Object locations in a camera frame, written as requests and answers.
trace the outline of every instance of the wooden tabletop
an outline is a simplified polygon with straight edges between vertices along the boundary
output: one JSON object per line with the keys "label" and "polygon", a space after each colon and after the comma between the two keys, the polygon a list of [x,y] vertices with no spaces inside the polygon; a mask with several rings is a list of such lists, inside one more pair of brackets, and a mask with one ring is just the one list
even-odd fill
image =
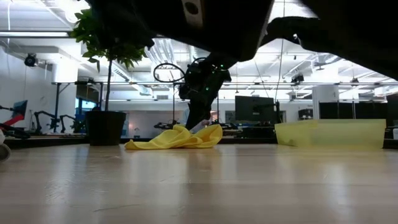
{"label": "wooden tabletop", "polygon": [[14,151],[0,223],[398,223],[398,152],[219,145]]}

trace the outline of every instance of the white ceiling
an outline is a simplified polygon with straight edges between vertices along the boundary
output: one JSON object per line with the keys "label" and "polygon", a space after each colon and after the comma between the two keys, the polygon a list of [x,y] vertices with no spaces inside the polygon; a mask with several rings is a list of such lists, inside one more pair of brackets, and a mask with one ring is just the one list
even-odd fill
{"label": "white ceiling", "polygon": [[[11,30],[71,30],[71,27],[73,27],[73,24],[69,22],[71,21],[71,11],[76,11],[82,7],[84,6],[81,3],[76,3],[75,0],[13,0],[13,2],[0,0],[0,30],[8,30],[9,24]],[[271,20],[283,16],[315,17],[309,9],[296,0],[286,0],[285,2],[276,0],[271,12]],[[6,42],[6,39],[0,39],[0,44],[4,45]],[[171,45],[177,64],[182,68],[186,68],[191,61],[192,48],[174,40],[171,41]],[[9,46],[11,49],[24,46],[55,46],[77,58],[77,60],[81,60],[81,64],[85,65],[86,63],[86,59],[81,58],[81,45],[77,44],[73,39],[11,39]],[[367,68],[346,60],[325,66],[323,67],[325,68],[324,70],[317,71],[317,67],[312,66],[312,63],[318,60],[318,57],[314,57],[314,55],[316,55],[315,52],[304,50],[299,45],[292,44],[286,40],[275,40],[262,46],[252,60],[233,66],[230,72],[233,82],[260,82],[261,77],[265,82],[277,82],[279,77],[285,77],[285,80],[289,82],[291,76],[296,74],[296,71],[289,73],[293,68],[296,68],[297,72],[305,76],[306,82],[349,82],[353,77],[360,77],[361,74],[371,72]],[[135,80],[152,82],[154,79],[150,71],[153,66],[154,63],[145,58],[128,75]],[[94,77],[96,80],[104,80],[106,78],[106,65],[101,67],[100,74],[95,71],[95,66],[90,65],[89,67],[85,65],[80,68],[79,76]],[[382,75],[374,74],[359,80],[361,82],[377,82],[382,80],[382,78]],[[113,88],[115,90],[129,90],[126,87],[115,86]],[[261,86],[239,86],[239,88],[261,89]],[[234,95],[235,90],[228,91],[230,91],[230,95]],[[265,94],[264,90],[258,90],[258,92],[261,92],[260,95]]]}

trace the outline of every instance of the yellow cloth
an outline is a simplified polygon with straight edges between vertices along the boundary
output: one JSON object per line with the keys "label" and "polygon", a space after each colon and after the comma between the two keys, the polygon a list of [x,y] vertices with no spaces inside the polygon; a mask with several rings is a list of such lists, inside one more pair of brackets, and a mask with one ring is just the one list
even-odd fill
{"label": "yellow cloth", "polygon": [[223,137],[223,128],[220,125],[211,125],[191,134],[183,126],[175,125],[173,130],[166,130],[149,142],[134,142],[130,140],[124,147],[126,149],[171,149],[194,148],[203,149],[215,146]]}

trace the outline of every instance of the computer monitor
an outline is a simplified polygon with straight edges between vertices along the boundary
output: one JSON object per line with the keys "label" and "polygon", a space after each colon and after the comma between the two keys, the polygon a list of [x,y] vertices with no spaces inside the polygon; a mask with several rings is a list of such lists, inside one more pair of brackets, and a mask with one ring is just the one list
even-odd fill
{"label": "computer monitor", "polygon": [[12,118],[15,118],[17,115],[23,115],[25,118],[26,107],[27,100],[14,103],[14,106],[12,107]]}
{"label": "computer monitor", "polygon": [[235,120],[275,123],[274,99],[257,96],[235,96]]}

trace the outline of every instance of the yellow plastic bin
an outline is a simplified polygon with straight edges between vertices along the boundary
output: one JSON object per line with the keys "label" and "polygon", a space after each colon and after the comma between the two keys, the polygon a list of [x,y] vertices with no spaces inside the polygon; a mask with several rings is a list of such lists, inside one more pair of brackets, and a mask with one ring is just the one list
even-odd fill
{"label": "yellow plastic bin", "polygon": [[278,144],[382,148],[385,119],[319,119],[275,125]]}

